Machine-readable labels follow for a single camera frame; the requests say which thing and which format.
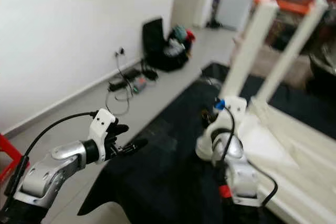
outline metal bracket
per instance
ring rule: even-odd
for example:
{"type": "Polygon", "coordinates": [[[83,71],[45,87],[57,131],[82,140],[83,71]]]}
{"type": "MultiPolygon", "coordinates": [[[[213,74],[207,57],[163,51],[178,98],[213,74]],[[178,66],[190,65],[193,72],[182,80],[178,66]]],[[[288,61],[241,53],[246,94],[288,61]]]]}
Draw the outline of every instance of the metal bracket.
{"type": "Polygon", "coordinates": [[[59,146],[51,151],[51,156],[56,160],[65,160],[76,155],[79,156],[79,169],[82,170],[86,166],[86,150],[80,141],[59,146]]]}
{"type": "Polygon", "coordinates": [[[77,156],[56,160],[47,154],[28,171],[14,198],[31,205],[50,208],[64,181],[71,177],[78,167],[77,156]]]}
{"type": "MultiPolygon", "coordinates": [[[[214,140],[214,154],[212,163],[215,165],[223,154],[230,133],[221,133],[214,140]]],[[[226,181],[231,189],[232,199],[235,204],[243,206],[259,207],[258,176],[257,171],[247,162],[243,148],[236,136],[230,143],[225,163],[226,181]]]]}

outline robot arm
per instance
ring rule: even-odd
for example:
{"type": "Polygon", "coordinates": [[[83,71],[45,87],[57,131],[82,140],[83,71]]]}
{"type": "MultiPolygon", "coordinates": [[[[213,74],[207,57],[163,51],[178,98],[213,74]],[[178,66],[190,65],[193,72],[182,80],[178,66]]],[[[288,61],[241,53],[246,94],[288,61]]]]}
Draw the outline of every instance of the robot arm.
{"type": "Polygon", "coordinates": [[[110,112],[99,110],[90,125],[87,141],[57,147],[30,168],[14,200],[0,212],[0,223],[40,223],[63,183],[77,171],[93,162],[102,163],[117,155],[132,154],[147,144],[142,140],[119,146],[116,135],[127,130],[128,126],[118,125],[118,119],[110,112]]]}
{"type": "Polygon", "coordinates": [[[229,140],[233,127],[230,113],[239,125],[245,115],[246,106],[246,100],[238,97],[227,97],[225,101],[218,101],[215,104],[217,118],[209,122],[204,134],[197,139],[195,150],[202,160],[211,161],[215,167],[226,167],[223,180],[228,185],[235,204],[259,207],[257,171],[249,164],[240,140],[235,135],[229,140]],[[227,153],[222,160],[225,148],[227,153]]]}

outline electronic device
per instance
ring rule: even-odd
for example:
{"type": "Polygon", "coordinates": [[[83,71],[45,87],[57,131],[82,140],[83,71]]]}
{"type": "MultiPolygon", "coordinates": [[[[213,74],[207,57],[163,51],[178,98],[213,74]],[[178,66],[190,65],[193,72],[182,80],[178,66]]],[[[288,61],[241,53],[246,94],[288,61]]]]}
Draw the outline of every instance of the electronic device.
{"type": "Polygon", "coordinates": [[[110,85],[109,85],[108,90],[109,90],[110,92],[115,92],[115,91],[117,91],[117,90],[126,88],[127,85],[128,85],[128,84],[127,84],[127,82],[125,82],[125,81],[119,81],[119,82],[117,82],[117,83],[111,83],[111,82],[110,82],[110,85]]]}
{"type": "Polygon", "coordinates": [[[136,94],[139,94],[147,86],[147,81],[144,77],[138,77],[133,83],[133,90],[136,94]]]}
{"type": "Polygon", "coordinates": [[[135,78],[141,75],[141,72],[138,69],[131,68],[130,70],[126,71],[124,74],[125,79],[128,81],[133,81],[135,78]]]}

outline screw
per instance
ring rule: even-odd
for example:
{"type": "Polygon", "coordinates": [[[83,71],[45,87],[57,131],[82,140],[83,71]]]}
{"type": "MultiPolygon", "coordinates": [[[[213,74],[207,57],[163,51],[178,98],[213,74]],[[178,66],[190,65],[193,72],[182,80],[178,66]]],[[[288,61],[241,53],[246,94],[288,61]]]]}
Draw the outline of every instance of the screw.
{"type": "Polygon", "coordinates": [[[31,175],[34,171],[35,171],[35,168],[31,169],[31,171],[29,172],[29,175],[31,175]]]}
{"type": "Polygon", "coordinates": [[[49,176],[49,173],[46,173],[44,176],[43,176],[43,180],[46,180],[47,178],[48,178],[48,176],[49,176]]]}

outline power adapter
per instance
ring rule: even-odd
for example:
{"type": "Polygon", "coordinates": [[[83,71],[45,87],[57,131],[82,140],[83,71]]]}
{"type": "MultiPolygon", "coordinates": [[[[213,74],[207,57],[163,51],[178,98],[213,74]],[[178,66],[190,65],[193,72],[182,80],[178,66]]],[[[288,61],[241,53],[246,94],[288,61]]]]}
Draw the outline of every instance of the power adapter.
{"type": "Polygon", "coordinates": [[[119,89],[123,89],[125,87],[127,87],[127,82],[125,81],[120,81],[120,82],[117,82],[117,83],[111,83],[110,82],[110,86],[109,86],[109,91],[110,92],[115,92],[119,89]]]}
{"type": "Polygon", "coordinates": [[[133,81],[136,77],[141,75],[141,72],[135,68],[132,68],[126,71],[123,75],[128,81],[133,81]]]}
{"type": "Polygon", "coordinates": [[[142,74],[151,81],[156,81],[158,79],[158,74],[152,70],[143,70],[142,74]]]}

